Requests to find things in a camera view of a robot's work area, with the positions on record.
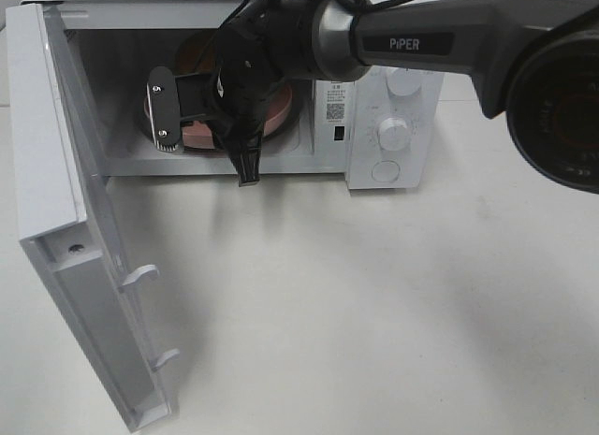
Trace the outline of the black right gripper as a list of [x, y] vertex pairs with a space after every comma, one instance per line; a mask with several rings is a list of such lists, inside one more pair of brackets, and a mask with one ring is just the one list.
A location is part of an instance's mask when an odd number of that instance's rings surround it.
[[260, 181], [266, 113], [279, 89], [289, 83], [276, 59], [293, 47], [291, 20], [284, 13], [242, 13], [215, 33], [215, 101], [219, 120], [207, 125], [224, 145], [240, 187]]

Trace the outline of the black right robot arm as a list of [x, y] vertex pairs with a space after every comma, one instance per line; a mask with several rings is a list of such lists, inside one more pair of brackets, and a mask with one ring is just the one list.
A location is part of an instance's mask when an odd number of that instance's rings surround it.
[[462, 74], [546, 178], [598, 190], [598, 0], [246, 0], [215, 39], [215, 131], [241, 184], [259, 179], [265, 114], [286, 80], [374, 66]]

